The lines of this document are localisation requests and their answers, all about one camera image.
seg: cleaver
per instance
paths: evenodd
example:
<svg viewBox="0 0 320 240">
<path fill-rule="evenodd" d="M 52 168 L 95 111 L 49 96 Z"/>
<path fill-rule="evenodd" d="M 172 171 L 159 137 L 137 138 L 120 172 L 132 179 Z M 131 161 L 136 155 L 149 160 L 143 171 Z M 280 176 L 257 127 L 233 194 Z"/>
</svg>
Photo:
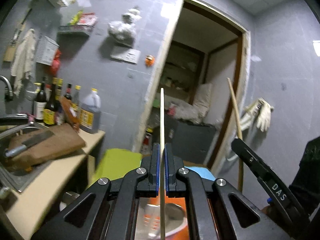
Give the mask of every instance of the cleaver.
<svg viewBox="0 0 320 240">
<path fill-rule="evenodd" d="M 49 137 L 51 137 L 52 135 L 54 135 L 53 132 L 51 132 L 50 130 L 45 131 L 43 133 L 37 134 L 31 138 L 29 138 L 28 140 L 25 140 L 24 142 L 22 142 L 21 146 L 15 147 L 11 150 L 6 150 L 4 155 L 7 158 L 13 158 L 17 155 L 19 155 L 20 153 L 22 153 L 23 151 L 25 151 L 26 149 L 47 140 Z"/>
</svg>

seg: plastic jug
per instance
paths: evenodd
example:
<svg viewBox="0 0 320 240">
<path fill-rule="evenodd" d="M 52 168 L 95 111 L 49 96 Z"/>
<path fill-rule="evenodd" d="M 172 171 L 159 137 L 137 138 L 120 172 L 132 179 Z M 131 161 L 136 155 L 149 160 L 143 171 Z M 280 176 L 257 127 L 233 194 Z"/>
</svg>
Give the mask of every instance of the plastic jug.
<svg viewBox="0 0 320 240">
<path fill-rule="evenodd" d="M 81 103 L 80 128 L 88 133 L 96 133 L 99 129 L 101 101 L 97 93 L 98 90 L 92 88 Z"/>
</svg>

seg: kitchen sink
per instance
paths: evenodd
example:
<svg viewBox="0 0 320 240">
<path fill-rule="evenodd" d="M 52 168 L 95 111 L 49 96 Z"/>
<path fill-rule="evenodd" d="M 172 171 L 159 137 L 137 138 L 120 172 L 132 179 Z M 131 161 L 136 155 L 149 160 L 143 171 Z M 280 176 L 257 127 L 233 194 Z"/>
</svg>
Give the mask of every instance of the kitchen sink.
<svg viewBox="0 0 320 240">
<path fill-rule="evenodd" d="M 28 122 L 4 130 L 0 133 L 0 181 L 4 186 L 14 189 L 18 193 L 23 192 L 23 190 L 51 163 L 51 161 L 33 166 L 33 169 L 30 172 L 25 170 L 10 171 L 3 165 L 5 161 L 4 151 L 8 148 L 10 140 L 13 137 L 39 129 L 43 129 L 43 126 L 36 122 Z"/>
</svg>

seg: wooden stick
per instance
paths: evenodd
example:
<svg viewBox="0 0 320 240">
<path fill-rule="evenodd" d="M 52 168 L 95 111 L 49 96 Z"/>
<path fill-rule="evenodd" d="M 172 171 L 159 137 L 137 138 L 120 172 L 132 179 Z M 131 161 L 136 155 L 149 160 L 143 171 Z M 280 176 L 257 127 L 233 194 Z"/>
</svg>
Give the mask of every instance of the wooden stick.
<svg viewBox="0 0 320 240">
<path fill-rule="evenodd" d="M 238 105 L 237 105 L 235 92 L 233 91 L 233 87 L 232 87 L 230 78 L 227 78 L 227 80 L 228 80 L 228 85 L 229 85 L 229 89 L 230 89 L 233 109 L 235 111 L 236 124 L 237 124 L 237 136 L 238 136 L 239 139 L 242 140 L 242 131 L 241 131 L 241 127 L 240 127 L 240 116 L 239 116 L 239 110 L 238 110 Z M 243 176 L 244 176 L 243 160 L 241 160 L 239 158 L 238 190 L 241 193 L 242 193 L 242 190 L 243 190 Z"/>
<path fill-rule="evenodd" d="M 164 90 L 160 95 L 160 239 L 165 240 L 165 198 L 164 198 Z"/>
</svg>

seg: white work glove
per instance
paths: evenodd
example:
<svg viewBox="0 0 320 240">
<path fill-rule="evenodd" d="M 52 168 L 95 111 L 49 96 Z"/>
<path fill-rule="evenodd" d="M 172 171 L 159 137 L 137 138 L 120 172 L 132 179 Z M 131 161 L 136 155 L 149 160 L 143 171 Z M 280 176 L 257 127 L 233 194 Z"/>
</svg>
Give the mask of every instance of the white work glove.
<svg viewBox="0 0 320 240">
<path fill-rule="evenodd" d="M 261 99 L 261 110 L 257 119 L 257 128 L 261 130 L 261 132 L 268 131 L 270 127 L 271 120 L 271 110 L 273 110 L 273 106 L 270 106 L 265 100 Z"/>
<path fill-rule="evenodd" d="M 244 108 L 244 110 L 246 111 L 246 113 L 244 114 L 244 116 L 240 119 L 240 127 L 241 127 L 241 131 L 244 131 L 246 129 L 248 129 L 254 119 L 255 119 L 255 116 L 257 115 L 258 113 L 258 110 L 259 110 L 259 99 L 257 99 L 256 101 L 254 101 L 251 105 L 249 106 L 246 106 Z"/>
</svg>

